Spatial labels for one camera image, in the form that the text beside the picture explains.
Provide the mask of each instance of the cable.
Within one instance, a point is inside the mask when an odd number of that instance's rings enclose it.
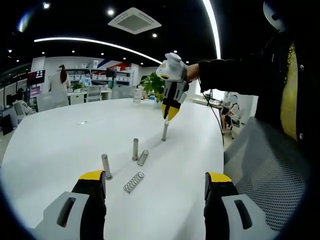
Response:
[[[208,105],[210,106],[210,108],[211,108],[211,110],[212,110],[212,112],[213,112],[216,120],[218,121],[219,128],[220,128],[220,132],[221,132],[221,136],[222,136],[222,144],[223,144],[223,146],[225,146],[224,134],[222,133],[222,128],[221,128],[221,124],[222,124],[222,123],[220,124],[219,119],[218,119],[218,117],[217,117],[217,115],[216,115],[216,113],[215,113],[215,111],[214,111],[214,108],[213,108],[213,107],[211,106],[211,104],[209,103],[210,97],[209,97],[209,98],[206,98],[206,96],[204,95],[204,93],[202,93],[202,95],[203,95],[204,99],[207,101]]]

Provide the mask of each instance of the black jacket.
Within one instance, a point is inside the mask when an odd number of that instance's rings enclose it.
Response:
[[[298,147],[311,164],[312,174],[294,216],[279,238],[294,239],[297,234],[316,233],[312,219],[319,213],[315,202],[319,185],[319,96],[320,64],[316,37],[292,37],[280,33],[259,54],[240,60],[216,59],[199,62],[201,91],[218,89],[258,96],[255,117],[283,132],[280,112],[288,72],[288,53],[293,43],[298,66],[296,138]]]
[[[304,46],[299,41],[293,40],[288,34],[279,33],[259,54],[240,60],[215,59],[199,62],[200,86],[201,91],[218,89],[258,96],[255,117],[283,131],[280,119],[281,101],[292,43],[298,66],[296,138],[305,156],[311,159],[316,150],[315,131],[318,127],[315,119],[319,115],[316,98],[319,98],[317,96],[320,88],[319,80],[313,72],[314,63],[309,58],[304,58]]]

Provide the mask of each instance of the compression spring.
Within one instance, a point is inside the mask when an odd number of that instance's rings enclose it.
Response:
[[[144,150],[141,153],[141,156],[139,157],[139,159],[137,161],[137,164],[139,166],[143,166],[145,164],[145,161],[147,160],[148,155],[149,155],[149,151],[148,150]]]
[[[128,194],[131,193],[144,177],[145,175],[139,171],[136,175],[133,176],[133,178],[130,179],[130,181],[127,182],[126,185],[124,185],[123,189]]]

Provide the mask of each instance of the yellow shirt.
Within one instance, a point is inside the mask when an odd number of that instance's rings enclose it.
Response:
[[[295,46],[290,46],[288,56],[288,73],[286,84],[282,93],[280,119],[283,130],[293,139],[296,135],[296,114],[297,114],[297,94],[298,94],[298,63]]]

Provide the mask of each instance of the ceiling air conditioner vent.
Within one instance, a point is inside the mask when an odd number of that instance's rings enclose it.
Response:
[[[146,13],[132,7],[116,16],[108,25],[122,29],[131,34],[139,34],[151,29],[161,27],[161,24]]]

